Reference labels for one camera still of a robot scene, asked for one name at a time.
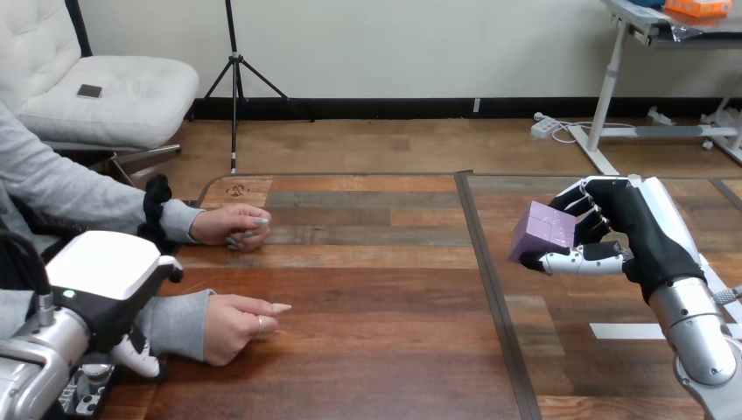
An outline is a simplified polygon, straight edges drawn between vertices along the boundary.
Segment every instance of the white wall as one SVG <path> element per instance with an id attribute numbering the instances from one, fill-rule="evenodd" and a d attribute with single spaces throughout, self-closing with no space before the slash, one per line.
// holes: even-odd
<path id="1" fill-rule="evenodd" d="M 599 0 L 233 0 L 247 60 L 305 98 L 597 96 L 616 29 Z M 221 0 L 80 0 L 95 54 L 227 62 Z M 618 95 L 721 96 L 740 52 L 628 42 Z M 248 95 L 271 95 L 257 78 Z M 231 96 L 222 82 L 216 96 Z"/>

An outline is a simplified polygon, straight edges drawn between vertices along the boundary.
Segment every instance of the smartphone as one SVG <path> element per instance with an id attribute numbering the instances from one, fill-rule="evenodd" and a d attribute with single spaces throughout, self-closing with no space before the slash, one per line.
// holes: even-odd
<path id="1" fill-rule="evenodd" d="M 100 98 L 103 88 L 100 86 L 92 85 L 81 85 L 80 90 L 77 91 L 79 98 Z"/>

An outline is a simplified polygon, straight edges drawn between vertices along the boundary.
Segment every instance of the purple cube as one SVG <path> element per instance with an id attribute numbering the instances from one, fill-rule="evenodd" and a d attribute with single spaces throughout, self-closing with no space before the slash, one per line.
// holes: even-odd
<path id="1" fill-rule="evenodd" d="M 575 216 L 531 201 L 528 211 L 513 231 L 510 261 L 518 263 L 525 252 L 547 253 L 572 247 L 576 223 Z"/>

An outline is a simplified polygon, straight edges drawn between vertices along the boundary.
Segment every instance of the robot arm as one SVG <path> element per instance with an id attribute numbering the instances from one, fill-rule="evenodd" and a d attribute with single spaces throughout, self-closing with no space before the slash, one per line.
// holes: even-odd
<path id="1" fill-rule="evenodd" d="M 30 247 L 25 253 L 34 254 Z M 140 375 L 162 376 L 134 319 L 166 278 L 182 278 L 174 258 L 135 236 L 87 232 L 45 271 L 38 263 L 28 270 L 37 274 L 35 311 L 0 340 L 0 420 L 44 418 L 88 352 L 112 353 Z"/>
<path id="2" fill-rule="evenodd" d="M 641 287 L 675 352 L 675 376 L 711 419 L 742 417 L 742 346 L 719 310 L 738 297 L 712 296 L 700 255 L 675 204 L 657 178 L 589 177 L 558 194 L 550 207 L 584 218 L 575 243 L 561 252 L 521 255 L 546 274 L 624 273 Z M 600 242 L 611 230 L 627 235 L 628 249 Z"/>

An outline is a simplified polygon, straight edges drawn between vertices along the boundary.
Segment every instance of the black wristband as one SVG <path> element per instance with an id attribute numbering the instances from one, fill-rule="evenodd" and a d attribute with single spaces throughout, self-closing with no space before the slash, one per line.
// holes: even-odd
<path id="1" fill-rule="evenodd" d="M 167 185 L 165 175 L 160 174 L 147 181 L 143 203 L 144 218 L 147 222 L 136 229 L 137 236 L 154 243 L 163 254 L 169 254 L 175 248 L 174 242 L 165 239 L 165 230 L 160 225 L 165 210 L 163 204 L 171 198 L 172 190 Z"/>

